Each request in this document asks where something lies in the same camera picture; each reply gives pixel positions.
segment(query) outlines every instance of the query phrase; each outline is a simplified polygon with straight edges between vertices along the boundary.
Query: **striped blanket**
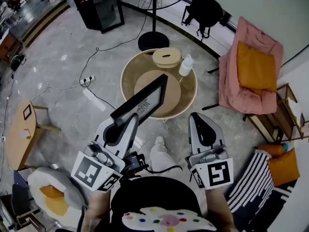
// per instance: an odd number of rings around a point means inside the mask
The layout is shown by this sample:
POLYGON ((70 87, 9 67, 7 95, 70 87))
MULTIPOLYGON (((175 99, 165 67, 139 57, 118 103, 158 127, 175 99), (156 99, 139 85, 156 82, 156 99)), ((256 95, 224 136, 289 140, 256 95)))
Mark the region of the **striped blanket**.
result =
POLYGON ((267 152, 257 149, 242 177, 226 195, 235 226, 239 231, 254 231, 257 226, 261 231, 266 231, 295 185, 296 181, 274 187, 267 165, 270 158, 271 155, 267 152), (264 209, 269 204, 276 206, 264 209))

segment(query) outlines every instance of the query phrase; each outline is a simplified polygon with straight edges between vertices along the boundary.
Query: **white bottle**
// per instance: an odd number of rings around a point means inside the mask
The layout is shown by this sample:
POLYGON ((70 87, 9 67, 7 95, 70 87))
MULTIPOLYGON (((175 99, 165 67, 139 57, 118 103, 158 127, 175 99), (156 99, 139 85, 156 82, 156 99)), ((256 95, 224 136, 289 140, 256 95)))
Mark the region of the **white bottle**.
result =
POLYGON ((191 55, 188 54, 180 65, 179 74, 182 76, 187 76, 193 68, 193 64, 194 60, 191 58, 191 55))

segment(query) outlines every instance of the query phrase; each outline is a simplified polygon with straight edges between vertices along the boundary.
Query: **pink armchair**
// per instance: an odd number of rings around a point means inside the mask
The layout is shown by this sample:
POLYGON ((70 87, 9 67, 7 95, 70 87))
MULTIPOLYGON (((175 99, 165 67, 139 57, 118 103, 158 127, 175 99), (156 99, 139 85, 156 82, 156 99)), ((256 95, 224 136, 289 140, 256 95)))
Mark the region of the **pink armchair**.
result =
POLYGON ((219 104, 204 107, 202 110, 222 105, 244 114, 270 114, 276 112, 275 92, 263 90, 262 95, 259 96, 250 89, 239 86, 237 73, 238 41, 244 42, 255 50, 272 54, 275 57, 276 78, 278 78, 283 46, 258 30, 243 17, 240 17, 231 49, 226 55, 219 58, 219 104))

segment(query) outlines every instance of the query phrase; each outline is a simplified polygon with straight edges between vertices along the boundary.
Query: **round wooden lid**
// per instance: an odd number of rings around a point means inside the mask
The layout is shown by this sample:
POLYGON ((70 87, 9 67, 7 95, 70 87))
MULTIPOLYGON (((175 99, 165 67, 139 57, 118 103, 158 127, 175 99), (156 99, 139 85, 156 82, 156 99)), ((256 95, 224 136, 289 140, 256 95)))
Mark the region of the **round wooden lid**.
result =
POLYGON ((158 49, 153 54, 153 61, 160 68, 173 68, 181 59, 180 51, 171 47, 158 49))
POLYGON ((150 84, 162 74, 167 75, 169 78, 166 87, 164 102, 162 106, 153 113, 153 115, 155 116, 162 116, 170 112, 178 104, 181 96, 181 88, 177 79, 171 73, 168 73, 166 71, 154 70, 143 74, 137 80, 134 87, 134 94, 137 94, 139 91, 141 91, 144 87, 146 87, 148 84, 150 84))

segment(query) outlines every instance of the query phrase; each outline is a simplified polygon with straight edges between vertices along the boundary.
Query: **orange item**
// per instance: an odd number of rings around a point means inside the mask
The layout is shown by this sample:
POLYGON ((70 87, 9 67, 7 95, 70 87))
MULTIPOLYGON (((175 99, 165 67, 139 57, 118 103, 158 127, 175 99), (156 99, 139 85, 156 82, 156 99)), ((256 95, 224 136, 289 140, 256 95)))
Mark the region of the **orange item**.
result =
POLYGON ((271 154, 272 157, 275 158, 285 153, 285 150, 282 147, 282 145, 262 145, 259 146, 258 148, 268 152, 269 154, 271 154))
POLYGON ((64 193, 59 191, 57 188, 54 188, 53 186, 49 185, 43 188, 40 188, 40 191, 48 198, 63 198, 64 193))
POLYGON ((61 198, 49 198, 45 197, 45 204, 57 216, 64 216, 69 208, 69 205, 65 202, 64 197, 61 198))
POLYGON ((240 86, 250 88, 260 95, 262 89, 277 91, 276 63, 273 55, 256 51, 239 41, 237 71, 240 86))
POLYGON ((300 177, 294 148, 278 158, 268 160, 267 164, 275 187, 300 177))

